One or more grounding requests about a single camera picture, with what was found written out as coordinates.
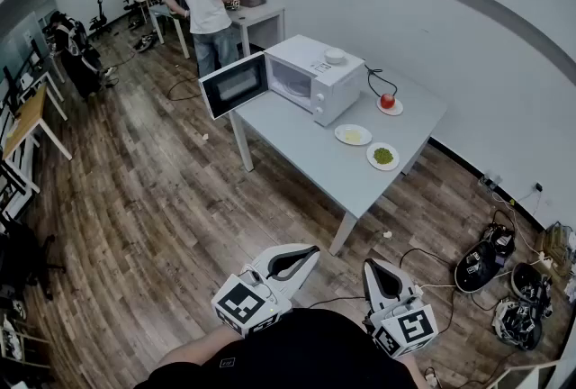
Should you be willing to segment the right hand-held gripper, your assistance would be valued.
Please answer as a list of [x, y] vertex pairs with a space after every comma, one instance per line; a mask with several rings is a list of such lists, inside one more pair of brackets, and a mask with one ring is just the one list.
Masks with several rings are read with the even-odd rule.
[[438, 334], [437, 321], [423, 292], [406, 272], [380, 259], [364, 262], [364, 295], [370, 312], [364, 319], [368, 335], [389, 357], [425, 347]]

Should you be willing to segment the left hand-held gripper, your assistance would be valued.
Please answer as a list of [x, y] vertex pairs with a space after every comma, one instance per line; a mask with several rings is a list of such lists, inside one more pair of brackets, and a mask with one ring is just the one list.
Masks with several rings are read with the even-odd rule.
[[211, 299], [211, 307], [241, 338], [253, 335], [292, 310], [289, 299], [302, 287], [319, 258], [316, 245], [291, 243], [265, 249], [251, 265], [243, 266], [240, 274], [226, 280]]

